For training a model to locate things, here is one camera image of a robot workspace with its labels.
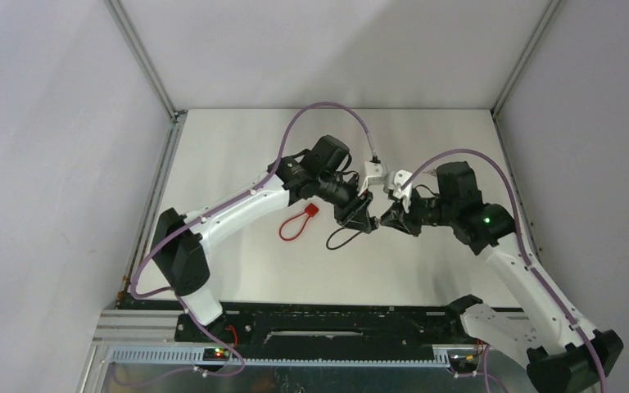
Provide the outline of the black cable lock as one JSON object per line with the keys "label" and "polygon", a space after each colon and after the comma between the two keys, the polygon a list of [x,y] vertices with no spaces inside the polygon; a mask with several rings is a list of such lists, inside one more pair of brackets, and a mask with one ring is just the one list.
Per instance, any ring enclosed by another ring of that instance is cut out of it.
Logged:
{"label": "black cable lock", "polygon": [[325,248],[328,251],[337,251],[347,246],[364,232],[349,228],[338,228],[334,230],[325,241]]}

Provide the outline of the red cable lock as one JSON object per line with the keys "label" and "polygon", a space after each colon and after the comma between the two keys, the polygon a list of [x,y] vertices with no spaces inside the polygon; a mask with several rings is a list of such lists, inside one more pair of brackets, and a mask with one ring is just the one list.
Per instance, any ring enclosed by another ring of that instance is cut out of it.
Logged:
{"label": "red cable lock", "polygon": [[284,242],[297,240],[304,232],[308,223],[320,212],[320,208],[310,203],[300,213],[284,220],[278,228],[278,237]]}

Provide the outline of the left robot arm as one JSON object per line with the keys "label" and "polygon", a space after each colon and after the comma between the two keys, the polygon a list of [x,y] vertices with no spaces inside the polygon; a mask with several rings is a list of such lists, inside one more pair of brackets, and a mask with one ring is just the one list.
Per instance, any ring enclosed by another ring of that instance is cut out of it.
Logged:
{"label": "left robot arm", "polygon": [[369,187],[383,183],[387,171],[377,157],[360,172],[350,171],[351,160],[346,144],[325,135],[313,148],[276,160],[247,190],[225,201],[182,215],[174,208],[161,213],[152,261],[186,313],[196,319],[199,335],[216,341],[226,330],[223,307],[208,287],[209,254],[255,220],[318,197],[333,206],[334,219],[343,228],[361,233],[377,228],[369,214]]}

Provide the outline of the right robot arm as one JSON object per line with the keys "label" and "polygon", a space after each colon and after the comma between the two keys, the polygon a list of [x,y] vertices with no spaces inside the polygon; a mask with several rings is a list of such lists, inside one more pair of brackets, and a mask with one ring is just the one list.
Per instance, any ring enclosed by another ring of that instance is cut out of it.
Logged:
{"label": "right robot arm", "polygon": [[393,203],[381,224],[415,237],[425,227],[451,228],[494,271],[529,321],[514,322],[483,300],[464,296],[451,303],[455,312],[443,321],[446,336],[486,342],[522,366],[539,392],[603,390],[622,353],[622,339],[613,330],[598,329],[558,288],[527,246],[516,202],[508,209],[486,203],[465,161],[437,167],[434,196],[420,196],[411,183],[414,176],[406,170],[386,176]]}

